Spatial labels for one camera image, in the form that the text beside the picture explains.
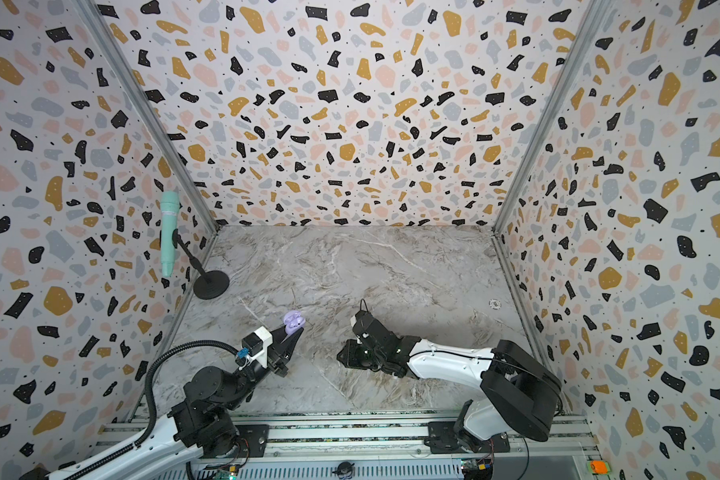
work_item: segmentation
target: metal grille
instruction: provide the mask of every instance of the metal grille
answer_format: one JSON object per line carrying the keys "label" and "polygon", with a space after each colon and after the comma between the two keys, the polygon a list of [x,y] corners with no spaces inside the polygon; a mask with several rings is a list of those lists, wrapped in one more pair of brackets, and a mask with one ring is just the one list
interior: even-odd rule
{"label": "metal grille", "polygon": [[[195,473],[196,480],[207,480],[208,478],[213,478],[213,475],[216,473],[214,470],[207,472],[192,471]],[[158,475],[154,477],[153,480],[188,480],[188,478],[186,477],[186,470],[184,467],[181,467],[169,470],[168,472],[163,473],[163,475]]]}
{"label": "metal grille", "polygon": [[[262,462],[240,470],[239,480],[319,480],[338,478],[333,471],[338,462]],[[357,461],[353,480],[450,480],[461,479],[461,461],[435,460]],[[196,473],[198,480],[212,478],[215,470]],[[187,480],[184,468],[174,468],[154,480]]]}

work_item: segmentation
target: microphone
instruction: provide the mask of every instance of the microphone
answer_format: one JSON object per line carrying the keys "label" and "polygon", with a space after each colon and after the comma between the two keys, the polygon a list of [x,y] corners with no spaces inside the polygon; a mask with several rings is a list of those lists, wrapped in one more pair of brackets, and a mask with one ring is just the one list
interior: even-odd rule
{"label": "microphone", "polygon": [[176,247],[173,245],[173,231],[176,229],[176,216],[179,214],[179,195],[173,191],[164,191],[160,199],[163,211],[162,231],[160,233],[160,263],[163,264],[163,276],[173,274],[173,262],[176,260]]}

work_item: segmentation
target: microphone stand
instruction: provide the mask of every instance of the microphone stand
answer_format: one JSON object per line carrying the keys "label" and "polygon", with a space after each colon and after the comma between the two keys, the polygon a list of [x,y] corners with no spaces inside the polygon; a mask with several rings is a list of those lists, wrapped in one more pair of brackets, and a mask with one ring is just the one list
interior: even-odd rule
{"label": "microphone stand", "polygon": [[181,246],[181,249],[184,250],[184,253],[190,258],[192,268],[200,273],[200,276],[195,280],[195,285],[192,287],[195,296],[202,300],[210,300],[224,293],[230,286],[230,278],[228,275],[220,270],[206,272],[202,268],[200,260],[190,253],[190,249],[187,247],[188,244],[184,244],[181,241],[178,228],[173,231],[173,247],[176,248],[177,244]]}

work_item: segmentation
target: black cable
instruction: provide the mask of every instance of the black cable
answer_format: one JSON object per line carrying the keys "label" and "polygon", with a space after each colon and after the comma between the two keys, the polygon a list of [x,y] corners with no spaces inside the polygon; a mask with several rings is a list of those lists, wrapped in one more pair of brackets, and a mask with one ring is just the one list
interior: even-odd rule
{"label": "black cable", "polygon": [[523,437],[523,443],[525,444],[525,468],[523,468],[523,473],[520,474],[518,477],[518,480],[520,480],[523,475],[528,471],[528,465],[530,464],[530,450],[528,450],[528,442],[525,441],[525,437]]}
{"label": "black cable", "polygon": [[147,423],[146,428],[144,429],[144,432],[141,434],[141,436],[138,437],[134,441],[134,443],[130,443],[122,447],[120,450],[112,452],[101,460],[98,460],[90,464],[86,468],[82,468],[78,472],[75,472],[74,474],[66,477],[64,480],[77,480],[78,478],[91,473],[93,470],[96,470],[98,467],[112,462],[117,457],[125,454],[126,452],[130,452],[134,448],[140,447],[141,444],[150,437],[152,431],[155,429],[155,424],[157,424],[157,406],[155,405],[155,395],[152,385],[154,382],[155,372],[165,360],[168,360],[179,352],[183,352],[184,350],[189,350],[198,346],[213,346],[222,350],[226,350],[233,355],[237,355],[237,349],[228,343],[219,342],[217,340],[196,340],[194,342],[188,342],[184,343],[183,345],[173,347],[171,350],[168,350],[167,352],[163,353],[163,355],[157,357],[157,359],[152,363],[152,367],[150,367],[149,371],[144,377],[144,397],[146,398],[146,406],[150,411],[150,420],[149,423]]}
{"label": "black cable", "polygon": [[510,367],[512,367],[512,368],[514,368],[514,369],[522,370],[523,372],[526,372],[527,374],[532,375],[535,379],[538,379],[540,382],[546,384],[549,388],[552,389],[552,391],[554,392],[554,394],[557,395],[557,399],[560,400],[560,408],[556,408],[556,409],[555,409],[555,414],[554,414],[554,416],[557,416],[557,415],[558,415],[558,412],[562,412],[562,410],[563,410],[563,408],[564,408],[563,397],[561,397],[560,394],[557,393],[557,386],[552,385],[552,384],[549,383],[546,379],[542,379],[541,377],[537,376],[537,375],[534,374],[533,372],[530,372],[529,370],[526,370],[526,369],[524,369],[524,368],[521,367],[521,366],[513,365],[513,364],[511,364],[511,363],[509,363],[509,362],[505,362],[504,360],[499,360],[499,359],[497,359],[497,358],[491,358],[491,359],[489,359],[489,358],[484,357],[484,356],[469,356],[469,355],[464,355],[464,354],[461,354],[461,353],[449,352],[449,351],[447,351],[447,350],[425,350],[425,351],[422,351],[422,352],[414,353],[413,355],[411,355],[411,356],[408,358],[408,361],[410,362],[411,359],[413,359],[413,357],[415,357],[415,356],[417,356],[417,355],[422,355],[422,354],[424,354],[424,353],[432,353],[432,352],[440,352],[440,353],[447,353],[447,354],[449,354],[449,355],[462,356],[462,357],[465,358],[465,359],[489,360],[490,362],[499,362],[499,363],[503,363],[503,364],[505,364],[505,365],[509,365]]}
{"label": "black cable", "polygon": [[188,480],[195,480],[195,475],[192,473],[192,464],[187,462],[184,464],[184,469],[186,470],[186,477]]}

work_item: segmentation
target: metal rail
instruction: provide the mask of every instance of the metal rail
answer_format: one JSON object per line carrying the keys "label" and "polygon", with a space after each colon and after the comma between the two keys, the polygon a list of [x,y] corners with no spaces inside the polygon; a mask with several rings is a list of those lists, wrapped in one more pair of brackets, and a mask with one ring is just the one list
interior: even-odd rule
{"label": "metal rail", "polygon": [[548,97],[547,106],[541,113],[538,127],[536,127],[534,136],[528,144],[528,149],[526,149],[523,159],[520,161],[520,166],[514,172],[514,180],[507,188],[504,204],[499,211],[496,223],[494,223],[494,231],[502,231],[512,215],[515,203],[525,186],[525,178],[534,166],[536,157],[547,139],[547,134],[555,123],[557,111],[560,110],[567,98],[568,92],[576,80],[576,74],[578,74],[581,64],[584,62],[586,52],[590,49],[595,35],[597,35],[597,30],[603,23],[603,18],[612,3],[613,0],[590,0],[590,4],[584,13],[584,20],[582,20],[581,27],[576,33],[574,43],[570,46],[570,53],[566,58],[563,70],[560,72],[560,78]]}
{"label": "metal rail", "polygon": [[141,117],[144,126],[150,132],[150,135],[152,135],[152,139],[157,144],[157,147],[163,152],[163,157],[165,157],[171,171],[173,171],[176,176],[182,191],[190,198],[195,213],[197,213],[200,220],[208,227],[208,230],[216,232],[219,229],[219,225],[211,217],[206,202],[202,199],[200,191],[195,187],[194,180],[192,180],[190,173],[186,170],[184,163],[179,158],[179,152],[176,151],[171,141],[168,140],[168,134],[163,129],[163,124],[158,119],[152,107],[147,103],[148,101],[146,100],[144,92],[136,82],[133,69],[128,65],[128,61],[125,60],[123,52],[115,43],[109,27],[106,26],[99,14],[98,6],[96,6],[96,3],[92,0],[73,0],[72,4],[76,7],[77,14],[94,38],[101,55],[110,64],[112,71],[123,86],[125,95],[133,104],[139,117]]}

